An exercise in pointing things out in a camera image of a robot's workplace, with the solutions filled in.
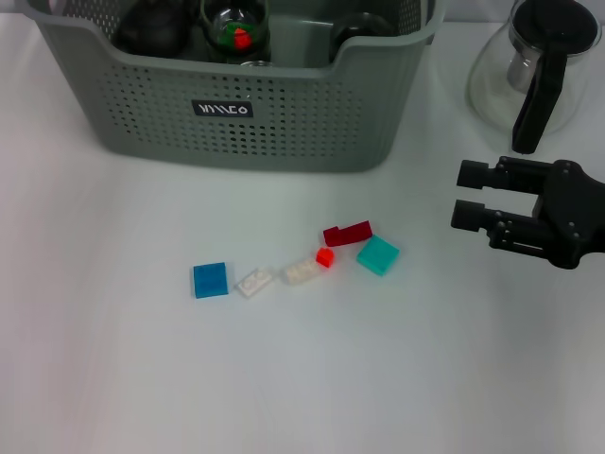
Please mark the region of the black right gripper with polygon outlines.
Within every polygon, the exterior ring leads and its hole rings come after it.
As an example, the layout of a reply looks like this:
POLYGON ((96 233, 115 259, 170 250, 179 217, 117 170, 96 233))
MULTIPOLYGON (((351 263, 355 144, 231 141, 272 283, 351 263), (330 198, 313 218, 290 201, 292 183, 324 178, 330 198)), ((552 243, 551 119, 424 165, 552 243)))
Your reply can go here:
MULTIPOLYGON (((604 184, 588 176, 571 161, 547 163, 502 156, 495 167, 464 160, 457 186, 489 187, 513 192, 542 192, 538 218, 545 221, 554 240, 546 259, 554 266, 573 270, 583 256, 604 252, 604 184)), ((489 246, 503 251, 538 251, 539 222, 513 213, 491 210, 484 204, 456 201, 451 219, 455 229, 483 229, 489 246)))

